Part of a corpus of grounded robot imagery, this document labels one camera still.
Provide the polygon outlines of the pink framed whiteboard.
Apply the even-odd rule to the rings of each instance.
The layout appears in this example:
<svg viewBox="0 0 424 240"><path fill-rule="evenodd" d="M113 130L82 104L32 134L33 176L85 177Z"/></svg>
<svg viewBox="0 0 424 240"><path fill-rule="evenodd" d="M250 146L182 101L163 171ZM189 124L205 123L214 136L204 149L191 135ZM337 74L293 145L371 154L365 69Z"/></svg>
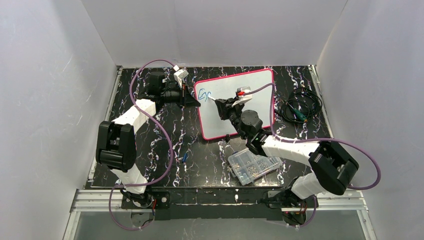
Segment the pink framed whiteboard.
<svg viewBox="0 0 424 240"><path fill-rule="evenodd" d="M261 69L194 84L205 140L255 134L274 124L274 73Z"/></svg>

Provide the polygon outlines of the blue marker cap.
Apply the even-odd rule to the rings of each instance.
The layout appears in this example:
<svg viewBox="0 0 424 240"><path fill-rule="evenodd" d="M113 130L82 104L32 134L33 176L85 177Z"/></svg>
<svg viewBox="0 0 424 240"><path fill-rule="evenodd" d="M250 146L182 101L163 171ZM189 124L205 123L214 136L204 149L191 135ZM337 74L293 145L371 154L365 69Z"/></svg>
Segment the blue marker cap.
<svg viewBox="0 0 424 240"><path fill-rule="evenodd" d="M181 162L182 163L185 163L186 161L187 161L187 158L188 158L188 152L186 152L184 155L183 155L183 157L182 157L182 159L181 159Z"/></svg>

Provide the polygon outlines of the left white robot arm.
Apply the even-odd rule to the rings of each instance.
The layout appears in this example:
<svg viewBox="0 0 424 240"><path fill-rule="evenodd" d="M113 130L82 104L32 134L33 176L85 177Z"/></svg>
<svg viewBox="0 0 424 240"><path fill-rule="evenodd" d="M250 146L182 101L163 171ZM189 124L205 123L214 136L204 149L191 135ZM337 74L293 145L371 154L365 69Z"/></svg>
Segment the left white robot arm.
<svg viewBox="0 0 424 240"><path fill-rule="evenodd" d="M103 121L99 125L96 162L114 173L131 194L142 195L148 180L136 165L136 133L153 117L164 104L175 103L181 109L200 107L183 82L188 76L186 69L179 69L172 81L164 72L151 72L133 106L113 121Z"/></svg>

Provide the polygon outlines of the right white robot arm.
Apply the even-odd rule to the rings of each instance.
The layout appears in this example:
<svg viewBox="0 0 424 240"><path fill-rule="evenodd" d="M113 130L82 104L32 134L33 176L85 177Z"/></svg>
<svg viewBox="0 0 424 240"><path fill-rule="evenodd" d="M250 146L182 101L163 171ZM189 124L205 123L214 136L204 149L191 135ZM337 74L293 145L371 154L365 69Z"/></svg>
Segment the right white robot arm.
<svg viewBox="0 0 424 240"><path fill-rule="evenodd" d="M216 99L214 103L220 119L230 121L252 154L288 159L310 167L311 173L297 177L278 194L281 200L301 201L323 192L341 196L359 170L358 162L338 142L296 143L291 138L276 137L263 128L256 111L244 110L244 104L237 100Z"/></svg>

